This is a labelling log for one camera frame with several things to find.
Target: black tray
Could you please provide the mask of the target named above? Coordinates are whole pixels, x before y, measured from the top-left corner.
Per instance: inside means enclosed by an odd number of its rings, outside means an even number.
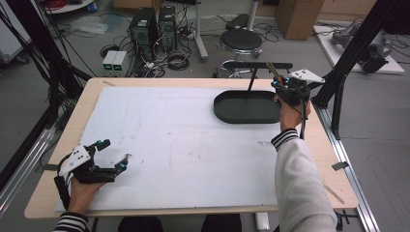
[[[214,99],[214,113],[229,124],[273,124],[280,120],[280,105],[271,91],[228,90]]]

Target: chair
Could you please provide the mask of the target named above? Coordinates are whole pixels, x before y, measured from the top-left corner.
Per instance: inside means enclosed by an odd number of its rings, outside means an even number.
[[[228,51],[235,53],[235,60],[228,60],[223,62],[214,73],[214,77],[220,77],[220,70],[226,70],[223,64],[231,61],[239,62],[241,54],[254,54],[255,57],[259,55],[261,50],[262,39],[254,32],[244,29],[231,29],[225,31],[220,35],[220,46]],[[241,73],[251,73],[251,70],[239,71],[238,69],[231,70],[230,77],[241,77]]]

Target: concrete floor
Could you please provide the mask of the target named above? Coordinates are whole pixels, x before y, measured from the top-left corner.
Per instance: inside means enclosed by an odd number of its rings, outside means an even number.
[[[223,21],[213,15],[223,15],[230,20],[231,15],[247,13],[249,5],[247,0],[223,1],[219,11],[214,13],[213,1],[203,1],[202,28],[210,27],[208,34],[223,32]],[[233,9],[234,2],[238,9]],[[107,13],[109,3],[94,15]],[[78,10],[69,14],[57,15],[55,19],[59,24],[69,23],[71,20],[83,15],[89,15],[85,10]],[[266,22],[275,25],[273,18],[257,18],[255,23]],[[128,23],[121,21],[119,27],[106,32],[104,35],[93,38],[79,37],[84,34],[74,33],[68,40],[81,55],[87,65],[98,76],[104,76],[102,67],[103,58],[100,49],[118,36],[126,36]],[[262,45],[263,54],[257,61],[289,62],[294,64],[294,70],[308,68],[318,75],[327,74],[332,66],[318,40],[310,37],[307,41],[284,40],[280,33],[277,43],[265,42]],[[182,72],[166,71],[165,77],[197,77],[209,78],[215,68],[222,62],[233,58],[233,54],[224,51],[219,46],[219,39],[211,36],[203,37],[210,59],[201,63],[196,45],[193,43],[190,67]],[[409,48],[402,49],[409,54]],[[73,64],[79,69],[91,74],[84,64],[77,59],[69,49]],[[397,61],[409,62],[409,58],[397,52],[392,53]],[[244,60],[256,61],[252,56]],[[406,73],[395,74],[364,74],[352,72],[345,83],[343,106],[340,121],[340,136],[344,148],[351,160],[362,189],[367,198],[370,209],[380,227],[380,231],[410,231],[410,66],[401,65]],[[267,72],[259,72],[259,78],[271,78]],[[18,62],[2,67],[0,70],[0,168],[15,153],[25,136],[34,127],[47,108],[47,85],[38,74],[33,62],[22,65]],[[57,219],[31,220],[24,217],[24,209],[41,176],[41,171],[34,171],[17,193],[15,200],[8,207],[6,213],[0,218],[2,231],[50,231]],[[242,214],[244,231],[256,231],[252,214]],[[269,214],[271,228],[278,224],[276,214]],[[204,216],[166,216],[161,217],[165,231],[199,231]],[[104,217],[99,222],[97,231],[116,231],[120,221],[119,217]],[[350,224],[344,222],[344,231],[363,231],[360,221],[350,218]]]

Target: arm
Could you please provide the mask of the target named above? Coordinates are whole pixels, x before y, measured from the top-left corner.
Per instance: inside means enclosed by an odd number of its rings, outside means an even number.
[[[72,177],[72,195],[69,209],[60,216],[54,231],[85,231],[88,218],[84,214],[87,213],[94,195],[104,184],[85,185],[81,184],[75,177]]]
[[[336,231],[335,212],[308,146],[295,130],[301,115],[283,102],[280,117],[282,132],[272,140],[278,151],[275,188],[280,231]]]

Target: wooden table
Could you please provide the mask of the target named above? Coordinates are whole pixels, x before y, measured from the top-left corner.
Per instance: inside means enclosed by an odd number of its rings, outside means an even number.
[[[258,79],[254,81],[253,89],[266,89],[271,80]],[[99,94],[103,87],[190,87],[190,88],[226,88],[247,89],[248,79],[211,79],[211,78],[93,78],[88,81],[73,115],[67,124],[60,141],[48,163],[58,164],[78,144],[90,118]],[[334,171],[332,165],[338,163],[334,148],[330,143],[316,112],[311,112],[305,131],[306,142],[313,159],[316,162],[320,176],[325,185],[328,197],[334,209],[352,209],[358,205],[358,200],[342,169]],[[40,179],[24,212],[27,218],[58,218],[60,213],[54,208],[59,199],[53,178],[55,171],[45,171]],[[252,207],[217,207],[217,208],[189,208],[189,209],[144,209],[126,211],[96,211],[90,212],[89,217],[109,216],[142,216],[142,215],[175,215],[175,214],[211,214],[211,213],[244,213],[277,211],[274,206]]]

